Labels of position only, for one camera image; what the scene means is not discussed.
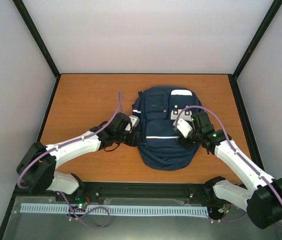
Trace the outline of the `navy blue student backpack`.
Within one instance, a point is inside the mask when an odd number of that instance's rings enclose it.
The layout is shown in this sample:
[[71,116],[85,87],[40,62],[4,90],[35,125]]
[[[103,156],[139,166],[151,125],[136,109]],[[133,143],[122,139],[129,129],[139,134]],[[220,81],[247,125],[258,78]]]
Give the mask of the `navy blue student backpack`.
[[187,167],[200,145],[185,149],[178,141],[179,131],[173,123],[180,117],[191,122],[191,115],[200,112],[196,94],[184,87],[155,86],[138,93],[132,113],[140,119],[138,151],[144,164],[160,171],[176,171]]

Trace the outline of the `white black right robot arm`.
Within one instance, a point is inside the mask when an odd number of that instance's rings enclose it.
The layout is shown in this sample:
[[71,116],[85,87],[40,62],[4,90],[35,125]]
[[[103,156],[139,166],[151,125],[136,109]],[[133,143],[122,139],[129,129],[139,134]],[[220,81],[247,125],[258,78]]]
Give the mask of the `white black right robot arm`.
[[258,167],[224,128],[215,130],[206,112],[195,113],[190,120],[178,116],[173,123],[174,130],[182,135],[180,143],[185,148],[199,144],[222,160],[243,182],[240,187],[225,179],[213,180],[212,195],[244,210],[260,229],[282,221],[282,178],[274,179]]

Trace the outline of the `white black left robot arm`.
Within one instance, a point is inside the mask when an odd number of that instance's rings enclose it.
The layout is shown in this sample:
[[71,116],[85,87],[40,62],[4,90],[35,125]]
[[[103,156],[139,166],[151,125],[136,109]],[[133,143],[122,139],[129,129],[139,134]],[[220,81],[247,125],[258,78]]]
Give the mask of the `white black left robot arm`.
[[140,119],[119,112],[111,121],[104,121],[81,136],[56,144],[43,145],[37,141],[30,146],[16,168],[18,186],[33,194],[44,191],[63,192],[73,201],[84,198],[85,189],[77,175],[57,172],[66,162],[84,154],[105,150],[116,145],[137,146],[141,141],[137,131]]

